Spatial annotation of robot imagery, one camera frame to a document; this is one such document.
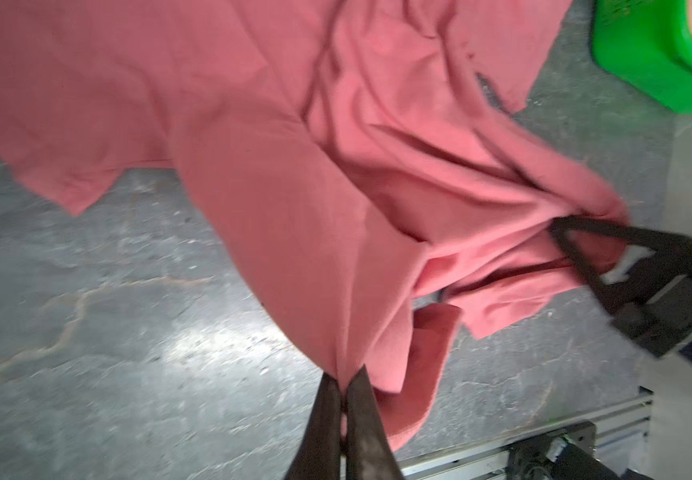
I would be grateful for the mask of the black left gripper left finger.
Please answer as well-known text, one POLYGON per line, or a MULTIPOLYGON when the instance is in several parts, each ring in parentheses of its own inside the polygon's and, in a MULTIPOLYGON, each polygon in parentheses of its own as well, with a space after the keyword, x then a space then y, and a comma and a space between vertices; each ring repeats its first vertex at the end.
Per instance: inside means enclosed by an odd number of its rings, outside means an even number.
POLYGON ((340 478, 343 397, 337 381, 322 375, 306 430, 286 480, 340 478))

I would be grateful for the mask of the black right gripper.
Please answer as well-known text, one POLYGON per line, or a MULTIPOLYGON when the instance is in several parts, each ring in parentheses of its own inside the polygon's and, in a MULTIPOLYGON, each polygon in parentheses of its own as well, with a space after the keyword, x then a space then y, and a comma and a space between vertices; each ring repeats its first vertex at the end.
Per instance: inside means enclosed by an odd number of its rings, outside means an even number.
POLYGON ((612 315, 614 329, 653 358, 680 356, 692 364, 691 237, 579 216, 555 218, 549 231, 612 315), (617 260, 631 245, 655 257, 637 262, 627 280, 605 284, 592 257, 617 260))

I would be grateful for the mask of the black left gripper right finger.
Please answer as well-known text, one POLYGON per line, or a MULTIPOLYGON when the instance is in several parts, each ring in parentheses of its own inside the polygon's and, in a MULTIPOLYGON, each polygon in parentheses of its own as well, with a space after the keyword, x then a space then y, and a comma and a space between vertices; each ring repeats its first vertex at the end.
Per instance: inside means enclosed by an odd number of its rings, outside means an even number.
POLYGON ((350 382, 345 397, 346 478, 404 480, 389 445, 366 367, 350 382))

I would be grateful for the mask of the pink-red t-shirt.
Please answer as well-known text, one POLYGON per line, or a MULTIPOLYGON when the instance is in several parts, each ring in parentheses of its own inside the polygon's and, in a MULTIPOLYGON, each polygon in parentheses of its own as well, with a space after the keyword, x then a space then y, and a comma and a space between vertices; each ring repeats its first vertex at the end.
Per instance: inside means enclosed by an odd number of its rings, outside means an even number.
POLYGON ((0 160, 79 214, 176 170, 285 335, 367 369, 393 448, 460 325, 484 338, 577 287, 548 227, 626 223, 514 122, 566 1, 0 1, 0 160))

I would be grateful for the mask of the green plastic laundry basket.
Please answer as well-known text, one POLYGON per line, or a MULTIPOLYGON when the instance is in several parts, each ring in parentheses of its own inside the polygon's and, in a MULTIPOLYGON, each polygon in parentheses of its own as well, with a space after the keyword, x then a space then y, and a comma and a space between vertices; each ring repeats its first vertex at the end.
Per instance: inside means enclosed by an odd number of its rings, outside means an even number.
POLYGON ((692 32, 687 1, 598 1, 596 62, 679 114, 692 114, 692 32))

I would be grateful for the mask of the aluminium mounting rail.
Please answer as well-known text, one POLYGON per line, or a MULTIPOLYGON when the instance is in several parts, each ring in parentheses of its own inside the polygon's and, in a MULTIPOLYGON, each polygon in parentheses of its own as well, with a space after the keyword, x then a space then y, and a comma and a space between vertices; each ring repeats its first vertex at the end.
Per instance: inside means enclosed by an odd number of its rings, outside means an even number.
POLYGON ((654 394, 400 463, 407 479, 642 479, 654 394))

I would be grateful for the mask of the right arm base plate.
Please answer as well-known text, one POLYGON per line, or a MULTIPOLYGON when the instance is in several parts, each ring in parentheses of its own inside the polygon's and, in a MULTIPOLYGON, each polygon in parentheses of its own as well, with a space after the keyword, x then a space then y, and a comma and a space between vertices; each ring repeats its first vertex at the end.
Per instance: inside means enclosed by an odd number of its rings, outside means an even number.
POLYGON ((597 427, 590 421, 542 433, 509 447, 507 479, 635 480, 651 477, 627 468, 617 474, 598 460, 597 427))

